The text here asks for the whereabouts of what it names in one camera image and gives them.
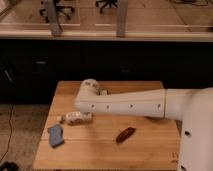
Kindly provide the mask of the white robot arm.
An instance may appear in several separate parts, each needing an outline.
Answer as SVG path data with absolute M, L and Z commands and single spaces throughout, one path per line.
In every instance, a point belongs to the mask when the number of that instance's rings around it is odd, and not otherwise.
M 177 171 L 213 171 L 213 87 L 155 89 L 100 94 L 94 79 L 84 80 L 75 99 L 82 113 L 113 113 L 182 122 Z

